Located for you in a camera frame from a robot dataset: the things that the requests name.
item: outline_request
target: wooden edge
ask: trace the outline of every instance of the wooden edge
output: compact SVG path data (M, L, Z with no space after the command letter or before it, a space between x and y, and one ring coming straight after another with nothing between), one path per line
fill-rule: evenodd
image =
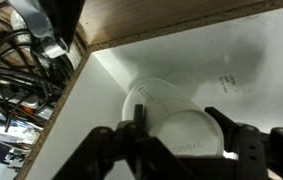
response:
M138 41L142 41L142 40L146 40L146 39L150 39L150 38L155 38L155 37L159 37L159 36L163 36L163 35L177 33L177 32L181 32L181 31L185 31L185 30L190 30L190 29L194 29L194 28L198 28L198 27L202 27L202 26L206 26L206 25L211 25L211 24L215 24L215 23L219 23L219 22L233 20L233 19L237 19L237 18L240 18L240 17L245 17L245 16L254 15L254 14L258 14L258 13L263 13L263 12L267 12L267 11L271 11L271 10L275 10L275 9L280 9L280 8L283 8L283 0L268 0L268 1L265 1L265 2L262 2L262 3L258 3L258 4L246 6L246 7L241 7L241 8L238 8L238 9L234 9L234 10L218 13L218 14L215 14L215 15L195 19L195 20L188 21L188 22L185 22L185 23L180 23L180 24L176 24L176 25L172 25L172 26L168 26L168 27L164 27L164 28L159 28L159 29L151 30L151 31L144 32L144 33L141 33L141 34L132 35L132 36L129 36L129 37L120 38L120 39L117 39L117 40L111 40L111 41L108 41L108 42L105 42L105 43L100 43L100 44L89 46L89 50L86 53L84 60L82 60L82 62L78 66L76 72L74 73L73 77L71 78L71 81L69 82L66 89L64 90L64 93L63 93L62 97L60 98L58 105L55 108L54 113L52 114L51 119L46 124L42 134L40 135L37 143L35 144L32 152L31 152L31 154L29 155L29 157L27 158L27 161L24 163L24 166L22 167L21 171L19 172L17 179L21 179L21 180L26 179L30 169L32 168L32 165L33 165L36 157L40 153L40 150L41 150L42 146L44 145L44 142L46 141L54 123L56 122L56 120L57 120L57 118L58 118L58 116L61 112L62 107L64 106L67 98L69 97L69 94L70 94L72 88L74 87L78 77L81 74L81 71L83 70L83 68L84 68L84 66L85 66L85 64L86 64L86 62L87 62L87 60L88 60L88 58L89 58L89 56L92 52L107 49L107 48L112 48L112 47L116 47L116 46L120 46L120 45L125 45L125 44L129 44L129 43L134 43L134 42L138 42Z

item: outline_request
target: bundle of cables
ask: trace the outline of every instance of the bundle of cables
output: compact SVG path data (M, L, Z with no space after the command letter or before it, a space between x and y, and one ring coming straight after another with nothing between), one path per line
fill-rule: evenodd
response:
M0 3L0 9L9 6ZM43 127L67 82L74 72L67 55L49 59L36 52L35 40L28 29L13 30L10 23L0 19L5 27L0 31L0 123L7 132L11 121L26 121ZM20 43L18 36L29 35L29 43Z

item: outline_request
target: wooden shelf edge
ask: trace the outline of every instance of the wooden shelf edge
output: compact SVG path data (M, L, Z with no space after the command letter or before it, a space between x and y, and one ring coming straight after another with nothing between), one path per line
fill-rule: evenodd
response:
M31 154L29 155L29 157L27 158L27 161L24 163L23 168L19 172L17 179L19 179L19 180L26 179L30 169L32 168L32 165L34 164L36 157L40 153L42 146L44 145L46 139L48 138L48 135L49 135L54 123L56 122L56 120L57 120L57 118L58 118L58 116L59 116L59 114L60 114L60 112L61 112L70 92L71 92L71 90L72 90L72 88L74 87L74 85L76 83L76 80L80 76L80 74L81 74L81 72L82 72L82 70L83 70L83 68L84 68L84 66L85 66L85 64L86 64L91 53L93 53L95 51L103 50L103 49L117 47L117 46L121 46L121 45L125 45L125 44L130 44L130 43L134 43L134 42L138 42L138 41L142 41L142 40L146 40L146 39L151 39L151 38L164 36L164 35L168 35L168 34L172 34L172 33L177 33L177 32L181 32L181 31L185 31L185 30L190 30L190 29L194 29L194 28L198 28L198 27L202 27L202 26L207 26L207 25L211 25L211 24L224 22L224 21L229 21L229 20L233 20L233 19L237 19L237 18L249 16L249 15L255 15L255 14L259 14L259 13L263 13L263 12L267 12L267 11L272 11L272 10L276 10L276 9L280 9L280 8L283 8L283 1L282 0L268 0L268 1L265 1L265 2L262 2L262 3L253 4L253 5L250 5L250 6L245 6L245 7L241 7L241 8L238 8L238 9L234 9L234 10L214 14L214 15L211 15L211 16L203 17L203 18L200 18L200 19L191 20L191 21L188 21L188 22L185 22L185 23L180 23L180 24L176 24L176 25L172 25L172 26L168 26L168 27L164 27L164 28L159 28L159 29L151 30L151 31L144 32L144 33L141 33L141 34L132 35L132 36L125 37L125 38L120 38L120 39L117 39L117 40L111 40L111 41L100 43L100 44L90 45L89 50L86 53L84 60L80 63L76 72L74 73L73 77L71 78L71 81L69 82L66 89L64 90L64 93L63 93L62 97L60 98L58 105L55 108L54 113L52 114L51 119L46 124L41 136L39 137L37 143L35 144L32 152L31 152Z

